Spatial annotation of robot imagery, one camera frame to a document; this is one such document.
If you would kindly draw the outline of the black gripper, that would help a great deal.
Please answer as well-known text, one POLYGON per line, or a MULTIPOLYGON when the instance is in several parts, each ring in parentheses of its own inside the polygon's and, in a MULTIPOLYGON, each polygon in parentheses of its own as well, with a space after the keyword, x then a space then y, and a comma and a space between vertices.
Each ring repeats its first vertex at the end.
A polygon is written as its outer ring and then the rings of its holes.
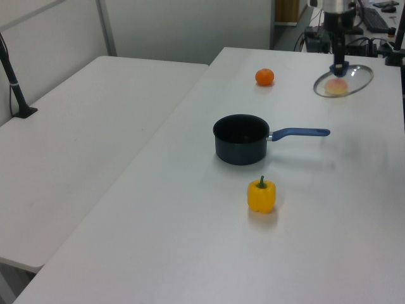
POLYGON ((342 76, 345 69, 345 34, 354 26, 356 11, 350 10, 343 13, 324 13, 323 26, 326 31, 331 32, 331 46, 333 53, 333 65, 337 64, 337 76, 342 76))

